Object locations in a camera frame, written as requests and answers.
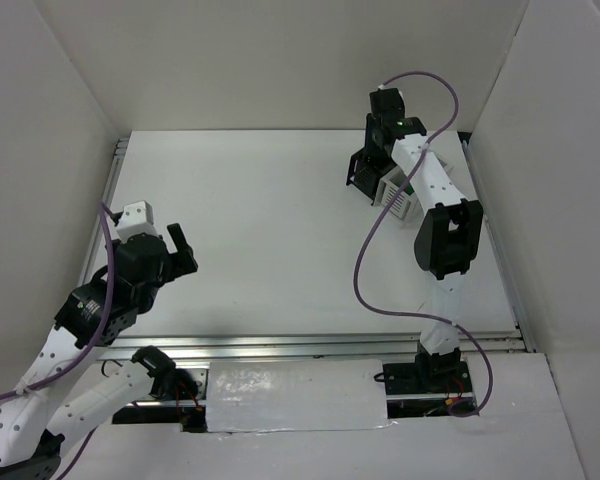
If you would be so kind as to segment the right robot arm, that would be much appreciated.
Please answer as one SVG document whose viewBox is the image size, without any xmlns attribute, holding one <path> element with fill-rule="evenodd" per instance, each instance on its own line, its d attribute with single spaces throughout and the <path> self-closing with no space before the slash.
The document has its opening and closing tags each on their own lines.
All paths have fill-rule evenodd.
<svg viewBox="0 0 600 480">
<path fill-rule="evenodd" d="M 460 285 L 477 256 L 483 207 L 455 186 L 416 118 L 405 116 L 396 88 L 370 94 L 366 143 L 389 156 L 409 179 L 424 218 L 414 241 L 418 266 L 430 275 L 430 314 L 420 334 L 415 364 L 424 385 L 457 374 L 460 365 Z"/>
</svg>

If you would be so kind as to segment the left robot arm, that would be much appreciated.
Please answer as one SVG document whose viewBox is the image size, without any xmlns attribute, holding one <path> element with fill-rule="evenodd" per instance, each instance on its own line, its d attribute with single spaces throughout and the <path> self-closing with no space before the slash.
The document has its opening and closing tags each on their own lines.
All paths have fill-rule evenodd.
<svg viewBox="0 0 600 480">
<path fill-rule="evenodd" d="M 140 348 L 93 389 L 68 397 L 89 366 L 152 308 L 161 287 L 197 271 L 180 225 L 167 231 L 174 251 L 151 233 L 105 239 L 106 265 L 70 293 L 35 361 L 0 399 L 0 479 L 51 478 L 64 454 L 127 403 L 195 397 L 195 380 L 155 346 Z"/>
</svg>

